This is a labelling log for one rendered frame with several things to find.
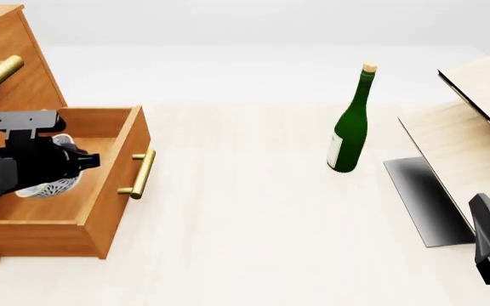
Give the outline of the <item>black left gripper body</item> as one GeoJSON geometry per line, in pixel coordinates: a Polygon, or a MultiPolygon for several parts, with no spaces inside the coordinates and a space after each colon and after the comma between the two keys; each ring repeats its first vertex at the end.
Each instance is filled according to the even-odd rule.
{"type": "Polygon", "coordinates": [[[79,149],[75,144],[61,144],[66,156],[65,179],[78,177],[83,170],[100,166],[100,155],[98,153],[90,154],[86,150],[79,149]]]}

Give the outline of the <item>black white patterned bowl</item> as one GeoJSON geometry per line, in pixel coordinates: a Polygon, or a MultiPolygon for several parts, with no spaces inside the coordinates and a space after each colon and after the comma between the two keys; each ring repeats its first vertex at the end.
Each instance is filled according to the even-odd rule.
{"type": "MultiPolygon", "coordinates": [[[[61,133],[52,137],[54,144],[64,145],[71,149],[76,149],[77,146],[69,134],[61,133]]],[[[22,190],[16,190],[15,195],[19,198],[49,198],[51,196],[60,195],[66,193],[69,190],[75,188],[80,182],[82,174],[79,173],[75,178],[63,178],[52,183],[42,183],[34,185],[30,188],[24,188],[22,190]]]]}

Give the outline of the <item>wooden cabinet drawer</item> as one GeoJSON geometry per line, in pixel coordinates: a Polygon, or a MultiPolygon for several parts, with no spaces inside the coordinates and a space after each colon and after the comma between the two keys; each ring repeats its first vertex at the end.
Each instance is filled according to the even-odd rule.
{"type": "Polygon", "coordinates": [[[104,259],[128,202],[151,137],[141,106],[63,108],[64,132],[100,155],[78,185],[49,198],[0,198],[0,257],[97,257],[104,259]]]}
{"type": "MultiPolygon", "coordinates": [[[[0,84],[0,111],[59,109],[61,102],[29,36],[22,28],[0,31],[0,60],[18,55],[24,65],[0,84]]],[[[0,147],[4,134],[0,132],[0,147]]]]}

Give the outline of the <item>wooden cabinet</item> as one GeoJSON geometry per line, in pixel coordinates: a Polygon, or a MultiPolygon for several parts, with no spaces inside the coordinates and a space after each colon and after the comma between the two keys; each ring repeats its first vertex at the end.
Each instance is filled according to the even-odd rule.
{"type": "MultiPolygon", "coordinates": [[[[36,38],[28,25],[20,4],[0,4],[0,31],[22,28],[29,36],[42,61],[45,71],[53,83],[61,106],[66,102],[39,48],[36,38]]],[[[43,230],[56,230],[68,226],[71,221],[49,218],[36,213],[34,208],[39,201],[18,198],[16,195],[4,195],[0,200],[0,257],[41,257],[57,256],[55,247],[48,246],[48,237],[43,230]]]]}

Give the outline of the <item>grey plate on black stalk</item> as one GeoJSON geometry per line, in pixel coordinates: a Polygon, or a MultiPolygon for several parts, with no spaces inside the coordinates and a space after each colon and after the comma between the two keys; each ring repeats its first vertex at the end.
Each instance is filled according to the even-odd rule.
{"type": "Polygon", "coordinates": [[[32,146],[40,133],[63,132],[66,122],[56,110],[0,111],[6,147],[32,146]]]}

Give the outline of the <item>pale wood wine rack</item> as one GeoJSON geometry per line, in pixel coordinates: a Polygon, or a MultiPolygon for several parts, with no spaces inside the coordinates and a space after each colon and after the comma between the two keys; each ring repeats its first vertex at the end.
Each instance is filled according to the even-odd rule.
{"type": "Polygon", "coordinates": [[[469,202],[490,198],[490,55],[438,76],[458,98],[399,116],[419,155],[384,162],[426,247],[472,243],[469,202]]]}

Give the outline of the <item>green wine bottle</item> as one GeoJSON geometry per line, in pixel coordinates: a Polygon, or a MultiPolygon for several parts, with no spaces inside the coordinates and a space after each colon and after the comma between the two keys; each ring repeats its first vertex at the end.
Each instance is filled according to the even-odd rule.
{"type": "Polygon", "coordinates": [[[352,172],[368,134],[367,102],[377,66],[364,63],[355,94],[334,126],[326,163],[338,173],[352,172]]]}

